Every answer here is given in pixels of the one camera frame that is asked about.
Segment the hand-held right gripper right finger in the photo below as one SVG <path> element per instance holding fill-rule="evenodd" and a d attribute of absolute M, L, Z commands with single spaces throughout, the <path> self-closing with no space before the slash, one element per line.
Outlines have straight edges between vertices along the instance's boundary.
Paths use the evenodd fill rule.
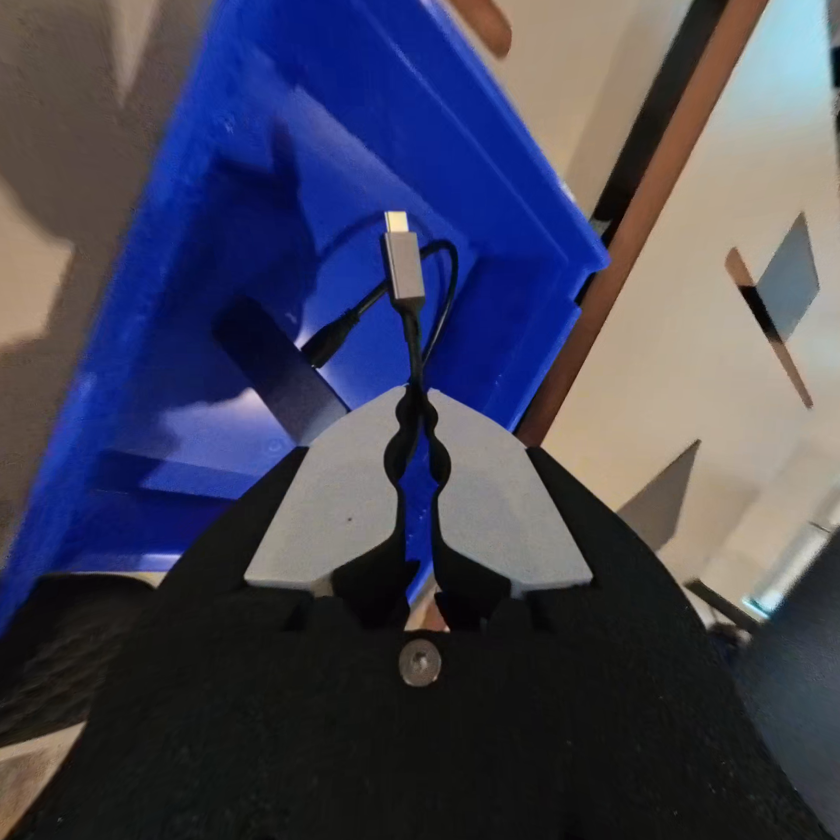
<path fill-rule="evenodd" d="M 435 440 L 448 457 L 438 485 L 444 545 L 513 587 L 572 587 L 592 571 L 524 444 L 487 416 L 433 389 Z"/>

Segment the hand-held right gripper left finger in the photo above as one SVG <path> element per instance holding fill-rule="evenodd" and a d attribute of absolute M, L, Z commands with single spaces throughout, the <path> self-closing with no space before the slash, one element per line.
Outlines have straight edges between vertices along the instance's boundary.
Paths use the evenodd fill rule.
<path fill-rule="evenodd" d="M 319 587 L 392 536 L 399 495 L 385 448 L 405 393 L 392 388 L 313 440 L 245 572 L 249 585 Z"/>

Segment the grey usb hub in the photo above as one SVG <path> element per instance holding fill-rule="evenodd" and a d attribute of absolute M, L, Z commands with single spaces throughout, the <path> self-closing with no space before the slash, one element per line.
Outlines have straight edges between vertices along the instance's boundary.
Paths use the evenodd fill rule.
<path fill-rule="evenodd" d="M 310 446 L 350 413 L 331 385 L 256 300 L 239 297 L 213 323 L 213 336 L 296 446 Z"/>

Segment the blue plastic bin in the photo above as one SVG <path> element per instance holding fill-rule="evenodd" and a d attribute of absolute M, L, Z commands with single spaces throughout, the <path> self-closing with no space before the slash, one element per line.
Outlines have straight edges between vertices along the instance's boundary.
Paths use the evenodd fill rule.
<path fill-rule="evenodd" d="M 303 436 L 297 345 L 382 279 L 383 213 L 458 251 L 430 385 L 513 430 L 609 256 L 439 2 L 218 2 L 2 577 L 165 572 Z"/>

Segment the grey table brown edge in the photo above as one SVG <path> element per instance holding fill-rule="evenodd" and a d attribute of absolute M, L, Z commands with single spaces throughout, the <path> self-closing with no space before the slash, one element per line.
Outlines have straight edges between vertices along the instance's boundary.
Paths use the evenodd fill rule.
<path fill-rule="evenodd" d="M 609 507 L 691 462 L 660 559 L 742 602 L 838 483 L 829 2 L 769 2 L 543 446 Z"/>

